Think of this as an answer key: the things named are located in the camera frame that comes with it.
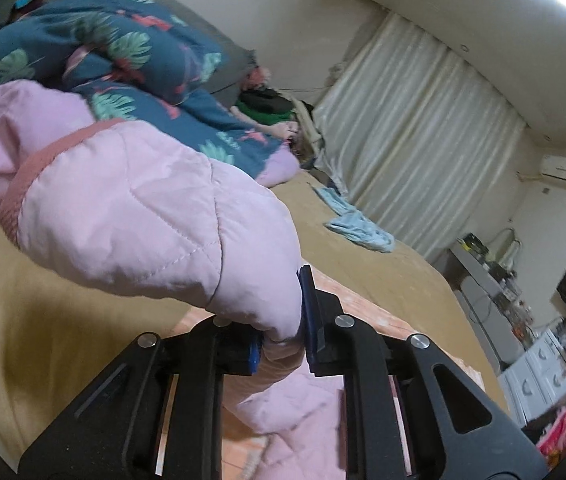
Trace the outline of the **pink quilted jacket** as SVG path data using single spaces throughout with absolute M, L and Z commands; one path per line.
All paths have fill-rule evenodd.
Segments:
M 304 359 L 294 222 L 246 172 L 145 120 L 98 120 L 80 96 L 13 81 L 0 86 L 0 226 L 79 285 L 261 330 L 257 373 L 223 396 L 269 438 L 257 477 L 344 476 L 342 383 L 312 376 Z

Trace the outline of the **pile of clothes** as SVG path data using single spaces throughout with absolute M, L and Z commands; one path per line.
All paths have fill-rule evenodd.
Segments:
M 271 74 L 266 68 L 253 68 L 240 82 L 232 113 L 244 122 L 265 128 L 269 136 L 282 139 L 300 167 L 309 170 L 324 145 L 314 123 L 314 106 L 287 91 L 273 88 L 270 80 Z

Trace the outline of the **grey bench cushions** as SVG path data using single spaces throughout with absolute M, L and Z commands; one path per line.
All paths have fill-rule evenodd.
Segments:
M 461 243 L 455 242 L 449 252 L 449 283 L 490 365 L 499 375 L 524 353 L 524 346 L 512 332 L 512 324 L 499 304 L 504 299 L 503 289 Z

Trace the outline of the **white drawer cabinet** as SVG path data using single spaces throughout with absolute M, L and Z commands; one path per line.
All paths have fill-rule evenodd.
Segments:
M 545 330 L 499 374 L 498 382 L 511 418 L 520 428 L 566 405 L 566 332 Z

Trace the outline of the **tan bed sheet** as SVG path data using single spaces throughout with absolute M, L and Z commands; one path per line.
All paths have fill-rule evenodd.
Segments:
M 447 281 L 415 250 L 356 246 L 326 228 L 332 216 L 307 172 L 279 185 L 315 283 L 345 310 L 398 338 L 427 335 L 496 403 L 503 393 Z M 202 311 L 176 300 L 86 289 L 32 263 L 0 227 L 0 457 L 15 468 L 54 417 L 139 334 L 169 336 Z

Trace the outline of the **pink red bag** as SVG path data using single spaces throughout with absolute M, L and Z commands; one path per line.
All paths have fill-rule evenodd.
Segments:
M 537 449 L 544 456 L 548 468 L 553 469 L 566 455 L 566 408 L 557 412 L 551 426 L 543 430 Z

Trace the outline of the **cluttered grey side table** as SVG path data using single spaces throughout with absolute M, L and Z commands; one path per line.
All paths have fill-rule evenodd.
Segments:
M 512 331 L 522 338 L 531 330 L 533 321 L 522 289 L 517 283 L 516 264 L 522 251 L 522 241 L 513 228 L 505 228 L 490 240 L 496 248 L 490 248 L 473 233 L 468 233 L 456 241 L 454 249 L 459 249 L 463 257 L 472 257 L 480 269 L 475 278 L 492 304 L 507 319 Z

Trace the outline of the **light blue garment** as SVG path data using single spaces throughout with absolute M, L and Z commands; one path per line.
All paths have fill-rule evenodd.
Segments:
M 324 223 L 326 229 L 372 252 L 389 254 L 394 250 L 396 246 L 394 237 L 365 217 L 358 208 L 349 204 L 333 188 L 313 188 L 313 191 L 335 214 L 333 219 Z

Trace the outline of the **cream striped curtain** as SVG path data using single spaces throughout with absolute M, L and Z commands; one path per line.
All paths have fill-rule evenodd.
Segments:
M 442 41 L 390 13 L 313 112 L 316 166 L 432 261 L 504 173 L 525 128 L 506 97 Z

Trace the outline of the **blue floral pink quilt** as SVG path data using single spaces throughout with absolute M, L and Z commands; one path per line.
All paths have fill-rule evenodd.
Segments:
M 289 146 L 296 122 L 262 125 L 204 90 L 170 104 L 130 84 L 96 80 L 72 89 L 99 120 L 144 120 L 209 158 L 240 168 L 266 188 L 292 180 L 300 162 Z

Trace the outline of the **blue floral pillow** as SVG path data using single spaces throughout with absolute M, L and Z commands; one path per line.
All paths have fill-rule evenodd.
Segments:
M 222 62 L 217 41 L 155 0 L 55 0 L 0 29 L 0 84 L 111 79 L 179 104 Z

